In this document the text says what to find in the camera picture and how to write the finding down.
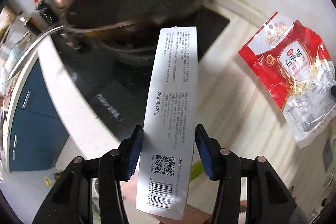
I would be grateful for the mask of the blue kitchen cabinets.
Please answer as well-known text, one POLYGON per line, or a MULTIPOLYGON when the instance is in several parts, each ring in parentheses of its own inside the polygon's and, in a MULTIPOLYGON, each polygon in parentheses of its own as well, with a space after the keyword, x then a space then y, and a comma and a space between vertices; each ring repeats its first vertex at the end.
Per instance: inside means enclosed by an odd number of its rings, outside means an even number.
POLYGON ((10 130, 9 170, 52 168, 68 137, 37 60, 24 82, 15 108, 10 130))

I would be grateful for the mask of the black induction cooktop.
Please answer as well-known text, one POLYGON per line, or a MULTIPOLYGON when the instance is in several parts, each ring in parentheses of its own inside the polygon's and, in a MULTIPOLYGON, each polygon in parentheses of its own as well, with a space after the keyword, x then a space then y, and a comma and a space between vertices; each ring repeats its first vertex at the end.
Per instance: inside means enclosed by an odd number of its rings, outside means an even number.
POLYGON ((90 46, 64 32, 51 36, 71 80, 118 140, 143 123, 160 30, 148 28, 118 41, 125 52, 90 46))

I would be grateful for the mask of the white long cardboard box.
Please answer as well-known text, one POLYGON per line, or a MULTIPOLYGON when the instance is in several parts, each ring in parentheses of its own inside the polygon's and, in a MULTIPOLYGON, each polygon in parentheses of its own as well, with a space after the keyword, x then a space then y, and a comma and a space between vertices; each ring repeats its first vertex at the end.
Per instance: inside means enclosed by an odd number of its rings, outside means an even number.
POLYGON ((196 27, 159 33, 139 159, 136 209, 180 221, 194 154, 198 88, 196 27))

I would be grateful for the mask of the pink striped counter cloth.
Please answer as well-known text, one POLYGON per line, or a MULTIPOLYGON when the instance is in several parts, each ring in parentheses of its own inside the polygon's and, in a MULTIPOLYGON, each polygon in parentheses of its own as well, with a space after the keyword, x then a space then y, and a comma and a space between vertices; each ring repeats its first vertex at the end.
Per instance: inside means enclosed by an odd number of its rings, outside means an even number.
POLYGON ((335 123, 311 145, 298 148, 282 112, 238 54, 256 27, 237 15, 229 20, 199 61, 197 122, 236 155, 265 156, 312 220, 322 200, 335 191, 335 172, 325 170, 323 162, 335 123))

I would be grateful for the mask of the red white snack bag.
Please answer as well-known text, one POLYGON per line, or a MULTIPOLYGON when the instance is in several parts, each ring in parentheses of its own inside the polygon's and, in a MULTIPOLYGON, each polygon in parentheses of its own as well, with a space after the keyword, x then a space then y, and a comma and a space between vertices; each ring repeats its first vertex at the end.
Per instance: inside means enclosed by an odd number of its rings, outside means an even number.
POLYGON ((321 37, 275 12, 238 54, 262 82, 300 148, 335 118, 335 67, 321 37))

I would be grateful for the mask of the black frying pan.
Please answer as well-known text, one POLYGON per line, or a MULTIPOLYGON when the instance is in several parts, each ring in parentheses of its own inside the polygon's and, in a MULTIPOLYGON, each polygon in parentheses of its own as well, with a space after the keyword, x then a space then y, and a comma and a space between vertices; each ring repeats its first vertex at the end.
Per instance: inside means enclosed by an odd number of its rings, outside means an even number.
POLYGON ((64 0, 58 6, 59 22, 42 32, 9 73, 14 77, 42 40, 65 31, 91 48, 104 48, 115 55, 153 50, 140 36, 169 21, 193 14, 205 0, 64 0))

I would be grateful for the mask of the green vegetable scrap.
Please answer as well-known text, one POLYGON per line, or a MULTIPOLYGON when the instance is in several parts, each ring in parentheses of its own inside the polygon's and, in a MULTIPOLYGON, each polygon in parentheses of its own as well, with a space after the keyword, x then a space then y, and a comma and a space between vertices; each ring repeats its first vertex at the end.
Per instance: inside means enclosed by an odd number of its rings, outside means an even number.
POLYGON ((195 180, 204 173, 204 168, 200 160, 196 161, 191 168, 190 181, 195 180))

